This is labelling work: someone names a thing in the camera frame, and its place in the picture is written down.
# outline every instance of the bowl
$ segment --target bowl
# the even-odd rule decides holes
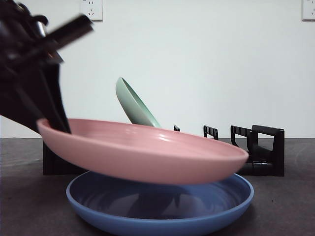
[[[37,126],[45,144],[64,160],[112,177],[160,184],[218,181],[237,172],[248,158],[239,147],[137,124],[69,119],[72,134]]]
[[[87,172],[66,195],[86,222],[118,236],[203,236],[238,219],[252,185],[237,174],[213,183],[157,185]]]
[[[161,127],[136,92],[121,77],[116,82],[116,95],[131,123]]]

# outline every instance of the table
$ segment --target table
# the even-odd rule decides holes
[[[42,152],[41,139],[1,139],[1,236],[110,236],[70,207],[65,189],[75,175],[43,175]],[[285,140],[285,177],[245,178],[252,204],[212,236],[315,235],[315,139]]]

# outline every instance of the white wall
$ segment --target white wall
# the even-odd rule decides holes
[[[129,122],[115,95],[123,76],[160,124],[229,136],[231,124],[315,137],[315,23],[300,0],[103,0],[105,22],[60,51],[70,118]],[[79,0],[22,0],[48,31]],[[33,137],[5,118],[2,137]]]

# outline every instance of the blue plate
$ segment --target blue plate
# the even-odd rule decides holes
[[[159,185],[86,172],[67,187],[75,212],[119,236],[202,236],[238,219],[254,190],[233,174],[198,185]]]

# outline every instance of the outlet socket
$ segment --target outlet socket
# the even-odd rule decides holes
[[[315,0],[302,0],[302,21],[315,21]]]
[[[80,0],[80,12],[95,22],[103,21],[103,2],[102,0]]]

